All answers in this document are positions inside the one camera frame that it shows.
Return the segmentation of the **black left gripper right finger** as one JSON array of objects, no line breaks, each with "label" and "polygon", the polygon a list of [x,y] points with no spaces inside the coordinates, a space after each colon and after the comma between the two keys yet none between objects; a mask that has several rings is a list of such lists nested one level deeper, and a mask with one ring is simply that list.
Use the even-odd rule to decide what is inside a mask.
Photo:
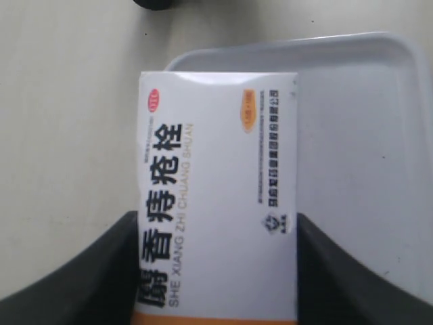
[{"label": "black left gripper right finger", "polygon": [[431,324],[432,305],[366,268],[297,215],[299,324]]}]

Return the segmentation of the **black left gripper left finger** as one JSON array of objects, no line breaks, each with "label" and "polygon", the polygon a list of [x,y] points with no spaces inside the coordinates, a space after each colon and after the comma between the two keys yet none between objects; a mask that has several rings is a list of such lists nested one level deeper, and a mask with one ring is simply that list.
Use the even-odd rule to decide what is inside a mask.
[{"label": "black left gripper left finger", "polygon": [[139,281],[137,212],[48,276],[1,300],[2,324],[130,324]]}]

